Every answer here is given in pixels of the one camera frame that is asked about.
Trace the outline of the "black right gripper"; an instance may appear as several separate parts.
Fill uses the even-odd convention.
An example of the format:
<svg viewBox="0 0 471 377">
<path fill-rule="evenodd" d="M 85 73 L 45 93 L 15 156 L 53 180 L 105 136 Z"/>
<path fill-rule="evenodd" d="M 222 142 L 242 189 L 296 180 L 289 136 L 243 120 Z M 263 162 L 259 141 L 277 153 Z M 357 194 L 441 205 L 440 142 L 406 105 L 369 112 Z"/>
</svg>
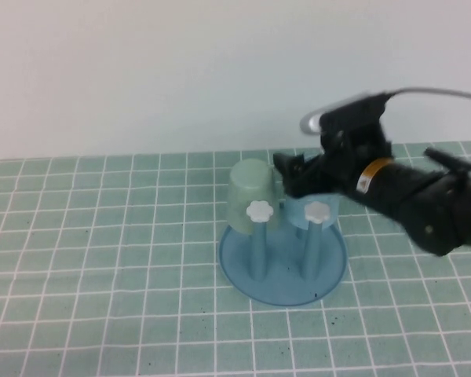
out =
<svg viewBox="0 0 471 377">
<path fill-rule="evenodd" d="M 347 197 L 362 197 L 357 188 L 364 169 L 364 158 L 354 152 L 321 153 L 315 156 L 304 154 L 292 156 L 274 153 L 272 162 L 283 176 L 283 190 L 289 197 L 304 197 L 312 194 L 339 193 Z"/>
</svg>

